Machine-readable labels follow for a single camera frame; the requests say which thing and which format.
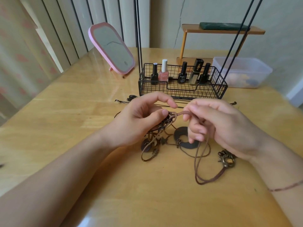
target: black wire basket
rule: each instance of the black wire basket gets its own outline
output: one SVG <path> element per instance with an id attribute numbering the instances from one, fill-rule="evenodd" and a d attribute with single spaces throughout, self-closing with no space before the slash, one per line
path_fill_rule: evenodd
<path id="1" fill-rule="evenodd" d="M 178 75 L 181 72 L 181 68 L 182 66 L 179 65 L 167 65 L 169 81 L 153 81 L 152 84 L 150 76 L 153 71 L 153 64 L 145 63 L 138 81 L 139 95 L 142 96 L 150 92 L 160 91 L 172 96 L 174 99 L 222 98 L 227 89 L 227 83 L 216 67 L 211 66 L 209 68 L 209 77 L 206 83 L 195 85 L 188 83 L 193 66 L 187 66 L 186 68 L 186 82 L 178 83 Z M 157 72 L 159 73 L 161 69 L 162 65 L 158 64 Z"/>

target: curtain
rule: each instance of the curtain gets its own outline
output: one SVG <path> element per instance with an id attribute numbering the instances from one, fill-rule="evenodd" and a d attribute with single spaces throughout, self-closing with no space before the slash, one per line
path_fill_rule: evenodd
<path id="1" fill-rule="evenodd" d="M 20 0 L 0 0 L 0 126 L 61 73 Z"/>

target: transparent plastic box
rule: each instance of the transparent plastic box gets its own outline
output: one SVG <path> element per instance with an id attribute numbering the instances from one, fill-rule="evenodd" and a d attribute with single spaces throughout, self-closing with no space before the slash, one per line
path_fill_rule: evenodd
<path id="1" fill-rule="evenodd" d="M 214 57 L 212 66 L 220 72 L 224 61 L 225 57 Z M 222 77 L 225 76 L 231 61 L 232 57 L 229 57 L 222 70 Z M 257 58 L 236 57 L 225 81 L 228 87 L 257 88 L 270 73 L 272 68 Z"/>

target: mirror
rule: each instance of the mirror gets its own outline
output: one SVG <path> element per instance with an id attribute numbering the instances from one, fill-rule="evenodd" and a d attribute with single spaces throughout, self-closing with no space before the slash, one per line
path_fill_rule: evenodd
<path id="1" fill-rule="evenodd" d="M 92 25 L 89 38 L 113 69 L 127 74 L 134 67 L 134 57 L 113 26 L 106 22 Z"/>

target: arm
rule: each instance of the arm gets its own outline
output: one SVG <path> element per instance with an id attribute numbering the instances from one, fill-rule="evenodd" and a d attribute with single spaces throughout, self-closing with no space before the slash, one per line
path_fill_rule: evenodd
<path id="1" fill-rule="evenodd" d="M 293 226 L 303 223 L 303 159 L 285 145 L 270 137 L 248 120 L 240 111 L 217 99 L 195 99 L 184 110 L 205 119 L 205 126 L 190 120 L 189 141 L 203 141 L 209 134 L 237 157 L 248 160 L 272 191 L 276 201 Z"/>
<path id="2" fill-rule="evenodd" d="M 104 158 L 136 143 L 168 115 L 153 105 L 158 100 L 177 107 L 158 92 L 132 100 L 110 124 L 4 194 L 0 226 L 59 226 Z"/>

